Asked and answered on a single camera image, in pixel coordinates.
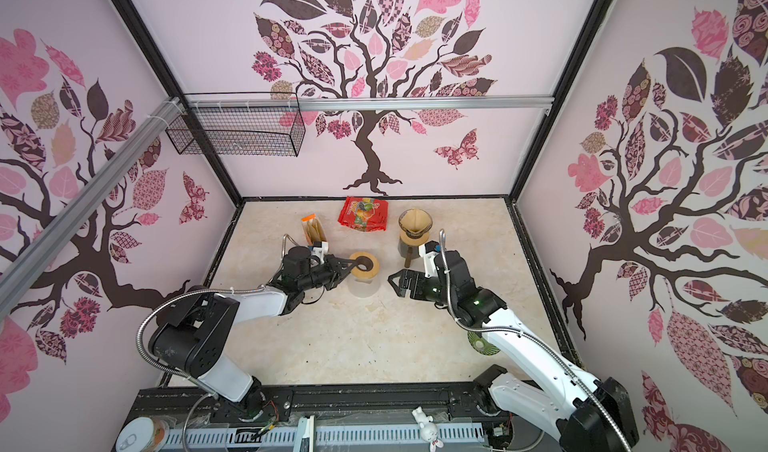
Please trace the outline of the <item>wooden dripper ring stand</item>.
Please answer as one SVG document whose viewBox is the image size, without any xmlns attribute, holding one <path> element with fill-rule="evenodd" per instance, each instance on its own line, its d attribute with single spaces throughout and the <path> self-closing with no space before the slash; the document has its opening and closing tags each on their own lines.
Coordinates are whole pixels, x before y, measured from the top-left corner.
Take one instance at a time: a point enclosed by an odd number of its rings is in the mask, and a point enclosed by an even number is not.
<svg viewBox="0 0 768 452">
<path fill-rule="evenodd" d="M 400 243 L 405 248 L 410 248 L 410 247 L 418 248 L 421 245 L 424 245 L 428 241 L 429 241 L 428 234 L 418 238 L 411 238 L 411 237 L 408 237 L 407 235 L 400 236 Z"/>
</svg>

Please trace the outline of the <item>grey glass pitcher wooden handle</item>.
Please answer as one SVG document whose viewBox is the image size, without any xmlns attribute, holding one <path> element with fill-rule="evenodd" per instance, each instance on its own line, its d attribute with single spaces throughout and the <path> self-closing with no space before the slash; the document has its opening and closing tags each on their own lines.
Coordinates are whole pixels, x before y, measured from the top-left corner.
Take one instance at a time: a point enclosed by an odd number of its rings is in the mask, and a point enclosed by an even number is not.
<svg viewBox="0 0 768 452">
<path fill-rule="evenodd" d="M 398 251 L 404 260 L 403 267 L 406 269 L 409 269 L 413 262 L 420 257 L 418 246 L 409 245 L 402 241 L 398 244 Z"/>
</svg>

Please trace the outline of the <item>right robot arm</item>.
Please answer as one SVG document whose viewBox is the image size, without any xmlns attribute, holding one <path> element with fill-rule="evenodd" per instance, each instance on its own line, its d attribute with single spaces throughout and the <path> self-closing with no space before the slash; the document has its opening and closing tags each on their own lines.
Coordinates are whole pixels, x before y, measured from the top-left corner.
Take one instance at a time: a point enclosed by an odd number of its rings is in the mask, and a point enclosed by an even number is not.
<svg viewBox="0 0 768 452">
<path fill-rule="evenodd" d="M 443 307 L 463 330 L 509 357 L 527 376 L 502 370 L 480 385 L 490 413 L 509 412 L 556 440 L 563 451 L 629 451 L 639 433 L 628 392 L 600 380 L 546 344 L 493 291 L 480 287 L 456 251 L 429 251 L 424 271 L 388 282 L 401 298 Z"/>
</svg>

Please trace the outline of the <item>brown paper coffee filter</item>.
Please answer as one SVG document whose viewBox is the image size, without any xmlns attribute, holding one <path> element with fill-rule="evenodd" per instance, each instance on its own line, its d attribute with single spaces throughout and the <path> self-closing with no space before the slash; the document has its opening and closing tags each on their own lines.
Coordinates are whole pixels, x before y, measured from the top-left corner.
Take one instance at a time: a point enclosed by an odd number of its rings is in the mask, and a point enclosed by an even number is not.
<svg viewBox="0 0 768 452">
<path fill-rule="evenodd" d="M 404 211 L 398 218 L 398 224 L 402 231 L 411 236 L 421 236 L 433 226 L 433 219 L 429 213 L 420 208 L 411 208 Z"/>
</svg>

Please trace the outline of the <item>frosted white glass pitcher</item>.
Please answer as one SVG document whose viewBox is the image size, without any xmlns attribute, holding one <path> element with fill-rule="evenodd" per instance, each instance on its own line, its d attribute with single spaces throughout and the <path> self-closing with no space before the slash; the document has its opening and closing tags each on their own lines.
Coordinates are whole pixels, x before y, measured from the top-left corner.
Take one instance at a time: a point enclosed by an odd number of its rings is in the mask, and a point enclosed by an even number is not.
<svg viewBox="0 0 768 452">
<path fill-rule="evenodd" d="M 369 298 L 378 292 L 381 285 L 381 277 L 376 275 L 370 278 L 361 278 L 351 274 L 350 277 L 345 280 L 345 284 L 354 297 L 360 299 Z"/>
</svg>

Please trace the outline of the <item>coffee filter paper box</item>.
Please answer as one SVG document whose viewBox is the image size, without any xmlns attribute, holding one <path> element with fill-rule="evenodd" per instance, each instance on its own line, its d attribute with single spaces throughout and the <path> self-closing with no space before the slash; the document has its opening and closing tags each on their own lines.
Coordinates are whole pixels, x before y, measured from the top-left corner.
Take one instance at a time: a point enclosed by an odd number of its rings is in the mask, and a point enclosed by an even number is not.
<svg viewBox="0 0 768 452">
<path fill-rule="evenodd" d="M 303 217 L 301 225 L 305 239 L 310 246 L 327 241 L 322 222 L 316 214 Z"/>
</svg>

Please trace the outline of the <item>green glass dripper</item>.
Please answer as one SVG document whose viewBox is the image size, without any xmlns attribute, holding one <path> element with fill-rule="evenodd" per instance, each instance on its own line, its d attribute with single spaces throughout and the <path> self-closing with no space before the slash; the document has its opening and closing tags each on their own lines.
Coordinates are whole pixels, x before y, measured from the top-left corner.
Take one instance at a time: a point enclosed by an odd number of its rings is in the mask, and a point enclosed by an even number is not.
<svg viewBox="0 0 768 452">
<path fill-rule="evenodd" d="M 500 352 L 500 350 L 483 338 L 480 334 L 475 332 L 468 332 L 467 339 L 473 350 L 484 356 L 493 356 Z"/>
</svg>

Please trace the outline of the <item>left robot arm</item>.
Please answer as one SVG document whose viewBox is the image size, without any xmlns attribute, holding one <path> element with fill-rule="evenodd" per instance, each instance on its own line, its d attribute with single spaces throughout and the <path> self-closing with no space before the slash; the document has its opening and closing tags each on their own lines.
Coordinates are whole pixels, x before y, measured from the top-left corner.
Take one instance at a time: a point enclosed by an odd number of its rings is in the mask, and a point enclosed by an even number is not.
<svg viewBox="0 0 768 452">
<path fill-rule="evenodd" d="M 306 293 L 329 291 L 351 273 L 372 272 L 366 255 L 338 258 L 325 248 L 294 246 L 282 252 L 280 266 L 266 284 L 254 290 L 196 287 L 162 304 L 158 328 L 143 339 L 147 317 L 137 332 L 137 349 L 148 363 L 180 375 L 243 413 L 262 408 L 261 383 L 224 354 L 234 325 L 287 315 L 304 303 Z"/>
</svg>

